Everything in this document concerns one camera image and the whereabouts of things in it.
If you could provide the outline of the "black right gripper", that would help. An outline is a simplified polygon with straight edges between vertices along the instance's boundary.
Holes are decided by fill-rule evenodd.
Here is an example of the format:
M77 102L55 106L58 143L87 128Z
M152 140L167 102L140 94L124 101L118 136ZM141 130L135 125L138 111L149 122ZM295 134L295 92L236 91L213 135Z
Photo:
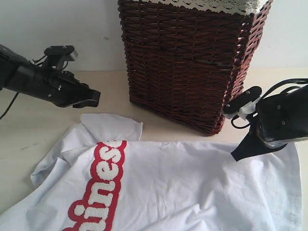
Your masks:
M308 87L260 100L257 115L257 128L250 127L231 152L235 161L277 152L289 142L308 139Z

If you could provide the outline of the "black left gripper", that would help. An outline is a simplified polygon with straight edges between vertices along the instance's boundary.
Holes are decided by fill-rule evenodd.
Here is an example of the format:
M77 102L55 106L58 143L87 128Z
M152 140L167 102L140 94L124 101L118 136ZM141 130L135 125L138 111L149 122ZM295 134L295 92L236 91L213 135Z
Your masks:
M101 93L80 83L69 71L43 68L9 48L0 47L0 87L29 95L58 107L98 107Z

